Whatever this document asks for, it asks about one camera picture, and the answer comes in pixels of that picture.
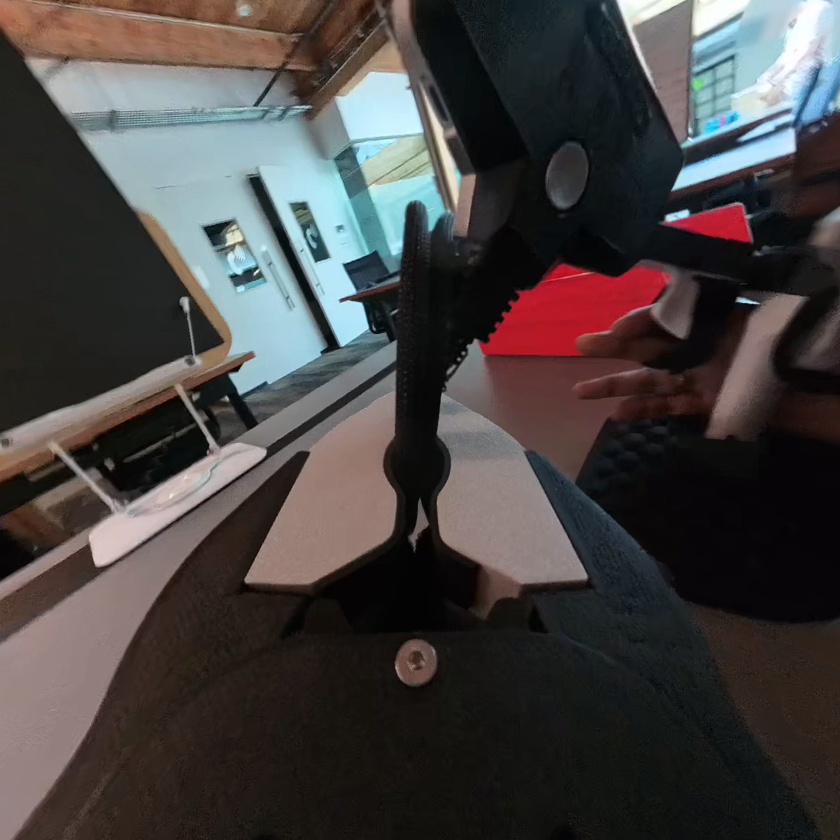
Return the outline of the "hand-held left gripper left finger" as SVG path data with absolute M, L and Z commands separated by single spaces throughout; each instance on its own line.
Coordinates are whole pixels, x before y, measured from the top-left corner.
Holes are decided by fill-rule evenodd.
M 395 432 L 388 392 L 330 429 L 309 450 L 245 585 L 318 592 L 406 534 L 406 504 L 385 470 Z

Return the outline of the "wooden desk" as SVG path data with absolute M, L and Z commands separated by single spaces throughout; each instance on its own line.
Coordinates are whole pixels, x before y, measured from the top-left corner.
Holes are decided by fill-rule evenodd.
M 232 375 L 255 353 L 229 355 L 218 364 L 189 374 L 182 388 L 192 400 L 208 430 L 219 439 L 213 412 L 226 401 L 246 430 L 256 419 L 232 381 Z M 119 494 L 134 494 L 183 468 L 187 456 L 204 457 L 208 442 L 174 388 L 148 394 L 138 401 L 114 407 L 59 440 L 82 470 L 94 469 Z M 34 542 L 57 543 L 64 529 L 37 509 L 35 501 L 75 478 L 72 470 L 51 449 L 22 451 L 2 463 L 2 529 L 21 532 Z
M 359 290 L 341 302 L 358 302 L 372 334 L 384 334 L 389 342 L 396 341 L 396 318 L 399 312 L 400 276 L 395 273 L 369 288 Z

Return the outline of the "white stand with base plate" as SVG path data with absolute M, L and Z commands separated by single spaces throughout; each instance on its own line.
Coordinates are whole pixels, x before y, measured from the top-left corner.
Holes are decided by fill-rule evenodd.
M 190 354 L 85 402 L 2 430 L 4 456 L 19 456 L 30 449 L 47 449 L 108 507 L 110 516 L 90 530 L 88 536 L 92 561 L 99 569 L 120 561 L 150 541 L 267 456 L 264 448 L 250 444 L 220 446 L 198 413 L 184 382 L 188 375 L 203 371 L 204 363 L 196 352 L 191 298 L 183 296 L 179 306 L 185 316 Z M 207 454 L 138 500 L 125 504 L 102 489 L 62 443 L 96 422 L 116 417 L 118 410 L 135 407 L 142 400 L 157 395 L 178 396 L 205 438 Z

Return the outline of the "black textured pad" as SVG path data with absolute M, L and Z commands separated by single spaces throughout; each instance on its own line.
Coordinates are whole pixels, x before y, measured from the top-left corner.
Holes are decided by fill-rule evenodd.
M 759 620 L 839 616 L 838 444 L 705 438 L 697 417 L 605 421 L 576 483 L 681 598 Z

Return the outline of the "black board wooden frame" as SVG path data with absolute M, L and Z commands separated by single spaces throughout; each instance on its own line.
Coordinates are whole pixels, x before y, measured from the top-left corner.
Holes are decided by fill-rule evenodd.
M 1 45 L 1 426 L 224 360 L 225 321 L 41 86 Z

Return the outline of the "white door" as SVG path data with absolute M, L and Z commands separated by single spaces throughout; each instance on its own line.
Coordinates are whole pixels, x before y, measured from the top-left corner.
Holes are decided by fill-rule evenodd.
M 321 303 L 317 300 L 316 292 L 310 283 L 307 271 L 303 267 L 297 248 L 289 237 L 286 226 L 281 220 L 277 212 L 277 208 L 268 194 L 263 179 L 259 174 L 248 175 L 248 183 L 268 225 L 275 236 L 279 249 L 288 266 L 288 271 L 295 279 L 300 297 L 306 303 L 311 317 L 324 341 L 325 347 L 321 351 L 321 354 L 327 354 L 338 350 L 340 348 L 340 342 L 332 329 L 331 323 L 324 312 Z

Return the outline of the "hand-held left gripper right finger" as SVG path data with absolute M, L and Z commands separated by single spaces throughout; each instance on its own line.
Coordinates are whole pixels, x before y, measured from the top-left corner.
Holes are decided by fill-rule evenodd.
M 502 600 L 588 584 L 579 554 L 517 440 L 444 396 L 437 443 L 444 473 L 428 512 L 455 603 L 488 617 Z

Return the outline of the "person's right hand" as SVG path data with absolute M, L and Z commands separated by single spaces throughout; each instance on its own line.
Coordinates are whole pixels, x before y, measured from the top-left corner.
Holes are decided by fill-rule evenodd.
M 653 367 L 660 355 L 678 342 L 656 321 L 654 306 L 630 311 L 607 330 L 582 334 L 576 349 L 597 359 L 631 361 L 640 367 L 578 383 L 576 396 L 585 401 L 617 399 L 612 418 L 624 423 L 666 416 L 708 416 L 718 398 L 740 327 L 731 320 L 728 333 L 709 360 L 682 373 Z

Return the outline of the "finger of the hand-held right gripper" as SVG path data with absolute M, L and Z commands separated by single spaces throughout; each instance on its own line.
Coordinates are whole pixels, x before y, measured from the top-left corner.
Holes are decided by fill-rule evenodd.
M 468 264 L 455 294 L 454 343 L 486 341 L 527 286 L 527 246 L 519 235 L 494 235 Z
M 486 245 L 502 235 L 525 243 L 517 212 L 529 164 L 502 164 L 466 175 L 466 241 Z

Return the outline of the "black office chair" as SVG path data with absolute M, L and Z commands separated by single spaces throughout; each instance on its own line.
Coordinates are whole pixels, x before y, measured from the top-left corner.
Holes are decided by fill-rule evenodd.
M 395 273 L 399 274 L 398 270 L 390 270 L 376 251 L 343 264 L 343 267 L 353 284 L 354 293 L 383 282 L 385 278 Z

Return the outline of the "red plastic bin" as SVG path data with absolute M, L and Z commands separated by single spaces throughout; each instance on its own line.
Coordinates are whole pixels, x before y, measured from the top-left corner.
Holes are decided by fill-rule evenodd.
M 661 269 L 635 267 L 620 277 L 559 265 L 519 293 L 488 339 L 484 355 L 574 357 L 585 333 L 607 330 L 626 313 L 653 303 L 670 283 Z

